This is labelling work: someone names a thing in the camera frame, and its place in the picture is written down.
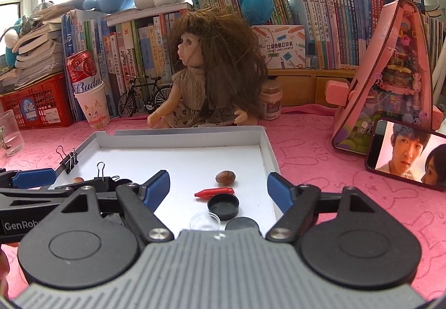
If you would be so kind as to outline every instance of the man on phone screen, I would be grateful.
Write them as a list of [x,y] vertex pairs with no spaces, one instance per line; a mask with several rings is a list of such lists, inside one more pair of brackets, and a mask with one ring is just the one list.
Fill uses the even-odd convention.
[[419,180],[410,171],[429,142],[430,134],[400,124],[393,124],[392,159],[377,169],[410,180]]

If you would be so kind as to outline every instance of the pink toy case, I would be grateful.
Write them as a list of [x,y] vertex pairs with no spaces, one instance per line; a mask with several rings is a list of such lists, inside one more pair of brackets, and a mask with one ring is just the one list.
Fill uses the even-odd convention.
[[329,81],[326,101],[339,105],[335,148],[366,154],[379,117],[438,129],[442,114],[432,106],[427,42],[418,7],[397,0],[383,7],[378,26],[355,78]]

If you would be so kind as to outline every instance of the miniature bicycle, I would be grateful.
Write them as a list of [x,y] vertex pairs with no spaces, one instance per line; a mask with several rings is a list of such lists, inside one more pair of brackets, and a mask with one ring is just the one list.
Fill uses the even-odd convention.
[[[156,108],[158,108],[162,103],[164,103],[169,97],[170,91],[172,90],[171,83],[164,83],[158,85],[158,81],[161,80],[160,76],[156,77],[138,77],[138,76],[130,76],[130,89],[121,95],[118,102],[118,114],[120,117],[131,117],[137,110],[137,101],[135,96],[139,97],[141,101],[144,102],[144,107],[147,109],[149,113],[153,113]],[[152,83],[142,83],[136,85],[135,82],[137,79],[151,79]],[[135,91],[135,88],[144,87],[144,86],[153,86],[152,92],[149,91],[149,101],[146,102],[143,97]]]

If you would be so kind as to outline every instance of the red plastic basket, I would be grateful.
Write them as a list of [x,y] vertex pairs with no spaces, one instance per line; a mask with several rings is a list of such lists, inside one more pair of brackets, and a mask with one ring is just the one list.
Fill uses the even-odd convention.
[[63,72],[0,99],[5,111],[14,111],[20,130],[60,128],[73,124]]

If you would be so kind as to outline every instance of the plastic jar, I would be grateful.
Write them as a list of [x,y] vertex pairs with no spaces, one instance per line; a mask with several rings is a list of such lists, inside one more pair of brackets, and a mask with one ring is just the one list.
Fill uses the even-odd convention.
[[260,110],[265,120],[274,120],[280,116],[283,91],[280,83],[268,80],[262,85],[260,93]]

